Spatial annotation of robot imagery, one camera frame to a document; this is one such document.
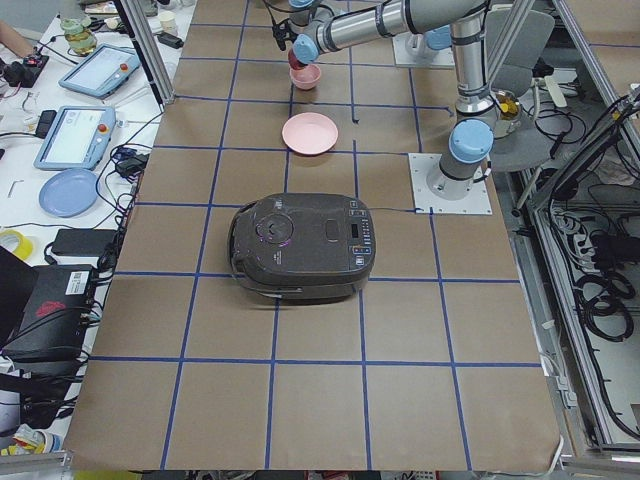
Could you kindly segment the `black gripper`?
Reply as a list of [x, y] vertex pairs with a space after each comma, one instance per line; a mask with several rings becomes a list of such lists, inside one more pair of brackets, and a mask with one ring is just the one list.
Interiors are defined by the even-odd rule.
[[318, 19], [313, 19], [308, 25], [302, 26], [287, 18], [272, 25], [272, 34], [280, 50], [285, 50], [287, 43], [294, 43], [300, 35], [309, 37], [316, 49], [319, 50], [320, 46], [317, 40], [319, 26], [320, 21]]

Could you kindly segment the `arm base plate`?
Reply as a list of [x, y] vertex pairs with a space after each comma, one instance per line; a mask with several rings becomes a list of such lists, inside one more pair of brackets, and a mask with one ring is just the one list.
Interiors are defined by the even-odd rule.
[[404, 33], [392, 39], [395, 65], [404, 68], [452, 70], [454, 57], [449, 36], [444, 39], [427, 34]]
[[441, 154], [409, 153], [414, 210], [420, 214], [491, 215], [482, 168], [471, 179], [453, 180], [440, 169]]

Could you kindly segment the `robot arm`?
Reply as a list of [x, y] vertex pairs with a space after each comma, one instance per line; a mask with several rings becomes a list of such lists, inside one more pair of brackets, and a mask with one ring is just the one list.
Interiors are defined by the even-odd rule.
[[464, 198], [481, 182], [477, 169], [488, 161], [494, 144], [498, 108], [486, 71], [486, 1], [383, 1], [344, 12], [327, 1], [291, 1], [285, 19], [272, 21], [278, 48], [300, 70], [328, 53], [380, 38], [401, 35], [410, 64], [436, 64], [442, 52], [452, 55], [458, 98], [456, 124], [448, 148], [426, 175], [426, 185], [446, 200]]
[[412, 35], [407, 41], [407, 51], [417, 65], [452, 68], [454, 58], [450, 26], [445, 25], [423, 34]]

